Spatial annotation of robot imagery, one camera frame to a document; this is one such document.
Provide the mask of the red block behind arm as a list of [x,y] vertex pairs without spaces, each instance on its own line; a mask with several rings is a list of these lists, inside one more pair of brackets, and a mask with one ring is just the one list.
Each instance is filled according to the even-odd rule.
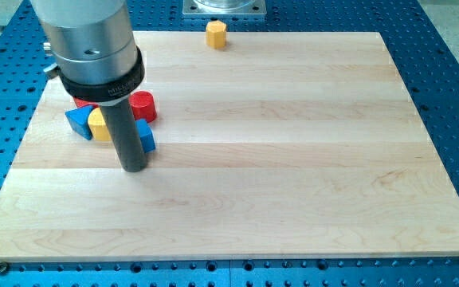
[[77,97],[73,97],[73,102],[77,108],[84,108],[84,107],[98,108],[99,107],[99,105],[95,102],[82,100]]

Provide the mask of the silver robot arm cylinder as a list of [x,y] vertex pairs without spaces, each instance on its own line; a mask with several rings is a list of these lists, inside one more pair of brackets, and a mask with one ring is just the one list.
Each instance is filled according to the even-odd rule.
[[66,92],[113,105],[144,78],[125,0],[32,0]]

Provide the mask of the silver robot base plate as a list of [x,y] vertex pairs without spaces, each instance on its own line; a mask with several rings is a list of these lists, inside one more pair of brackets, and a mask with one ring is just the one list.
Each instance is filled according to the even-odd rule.
[[265,0],[184,0],[183,15],[265,15]]

